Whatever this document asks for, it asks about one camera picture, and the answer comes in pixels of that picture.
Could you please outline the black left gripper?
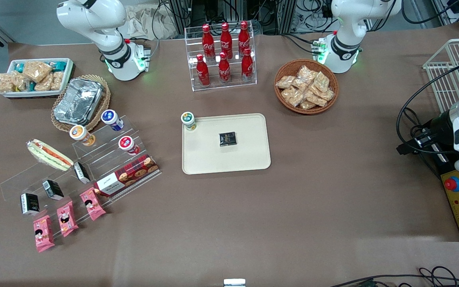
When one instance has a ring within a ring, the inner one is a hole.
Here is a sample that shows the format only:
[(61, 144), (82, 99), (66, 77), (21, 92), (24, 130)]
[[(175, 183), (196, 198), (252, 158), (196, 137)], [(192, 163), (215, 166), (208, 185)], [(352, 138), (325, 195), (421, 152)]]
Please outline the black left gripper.
[[(449, 111), (441, 113), (428, 122), (430, 135), (419, 135), (413, 138), (414, 147), (437, 146), (440, 152), (456, 153), (453, 147), (454, 134), (453, 124)], [(396, 147), (399, 155), (416, 154), (416, 150), (403, 143)]]

